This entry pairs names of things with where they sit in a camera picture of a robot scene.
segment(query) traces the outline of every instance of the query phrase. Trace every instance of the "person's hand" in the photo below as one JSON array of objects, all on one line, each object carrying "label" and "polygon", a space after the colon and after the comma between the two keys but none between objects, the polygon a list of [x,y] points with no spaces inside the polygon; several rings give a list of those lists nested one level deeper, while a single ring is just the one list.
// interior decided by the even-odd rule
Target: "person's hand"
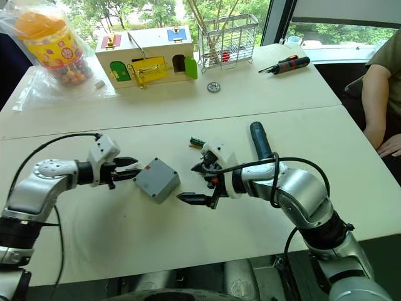
[{"label": "person's hand", "polygon": [[377,149],[383,142],[385,130],[381,130],[375,127],[366,127],[363,131],[370,144]]},{"label": "person's hand", "polygon": [[389,138],[378,148],[377,153],[381,158],[389,154],[393,157],[401,156],[401,134]]}]

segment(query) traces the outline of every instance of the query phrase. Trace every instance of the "orange jar lid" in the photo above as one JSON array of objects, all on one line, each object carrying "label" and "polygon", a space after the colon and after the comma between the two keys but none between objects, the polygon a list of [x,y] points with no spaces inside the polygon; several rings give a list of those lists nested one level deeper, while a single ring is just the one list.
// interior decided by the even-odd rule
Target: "orange jar lid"
[{"label": "orange jar lid", "polygon": [[22,14],[15,27],[22,34],[21,40],[36,40],[57,33],[66,26],[61,16],[49,17],[40,13],[29,11]]}]

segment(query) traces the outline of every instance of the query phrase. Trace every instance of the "metal wire rack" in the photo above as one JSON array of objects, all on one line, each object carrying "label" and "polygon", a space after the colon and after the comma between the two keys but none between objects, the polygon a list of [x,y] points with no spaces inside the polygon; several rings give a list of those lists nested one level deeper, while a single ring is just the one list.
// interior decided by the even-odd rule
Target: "metal wire rack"
[{"label": "metal wire rack", "polygon": [[202,73],[220,66],[235,68],[239,61],[252,62],[259,21],[252,14],[221,17],[198,24],[199,61]]}]

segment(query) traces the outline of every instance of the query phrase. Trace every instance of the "metal washer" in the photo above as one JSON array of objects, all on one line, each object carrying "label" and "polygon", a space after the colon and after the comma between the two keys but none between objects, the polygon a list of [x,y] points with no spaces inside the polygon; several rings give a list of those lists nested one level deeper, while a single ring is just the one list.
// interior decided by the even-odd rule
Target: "metal washer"
[{"label": "metal washer", "polygon": [[216,93],[220,91],[220,84],[217,82],[211,82],[207,84],[207,91]]}]

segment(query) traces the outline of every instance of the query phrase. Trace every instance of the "plastic bag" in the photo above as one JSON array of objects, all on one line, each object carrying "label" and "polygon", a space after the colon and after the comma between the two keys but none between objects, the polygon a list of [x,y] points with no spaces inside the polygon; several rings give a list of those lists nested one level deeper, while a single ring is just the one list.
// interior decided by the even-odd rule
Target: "plastic bag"
[{"label": "plastic bag", "polygon": [[[23,111],[54,105],[79,104],[82,101],[94,101],[117,96],[113,85],[108,80],[101,64],[95,56],[87,59],[93,76],[87,81],[66,87],[48,74],[47,69],[36,66],[34,75],[18,97],[13,110]],[[102,80],[105,85],[97,89],[95,84]]]},{"label": "plastic bag", "polygon": [[[114,97],[94,51],[77,36],[62,9],[41,0],[11,0],[0,10],[0,32],[36,66],[14,110]],[[100,80],[104,87],[96,89]]]}]

